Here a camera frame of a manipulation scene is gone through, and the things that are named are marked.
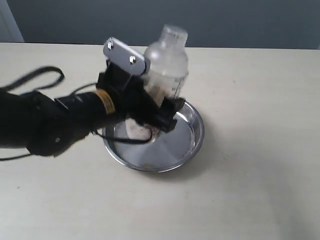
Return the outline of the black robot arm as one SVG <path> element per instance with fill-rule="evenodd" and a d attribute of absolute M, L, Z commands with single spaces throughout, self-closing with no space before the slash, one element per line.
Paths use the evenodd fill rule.
<path fill-rule="evenodd" d="M 185 99 L 165 97 L 158 105 L 144 89 L 141 76 L 131 75 L 108 62 L 100 72 L 95 91 L 76 89 L 69 95 L 50 98 L 42 88 L 22 94 L 16 89 L 55 66 L 40 67 L 0 89 L 0 146 L 22 149 L 29 156 L 57 157 L 74 143 L 98 130 L 133 119 L 140 125 L 171 132 Z"/>

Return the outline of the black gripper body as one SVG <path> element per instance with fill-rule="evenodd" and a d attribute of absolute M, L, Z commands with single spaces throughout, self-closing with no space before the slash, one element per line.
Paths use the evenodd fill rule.
<path fill-rule="evenodd" d="M 141 126 L 148 125 L 164 133 L 171 132 L 177 124 L 174 117 L 160 119 L 161 106 L 145 90 L 141 76 L 131 75 L 112 62 L 99 73 L 96 89 L 108 94 L 108 102 L 120 120 L 133 119 Z"/>

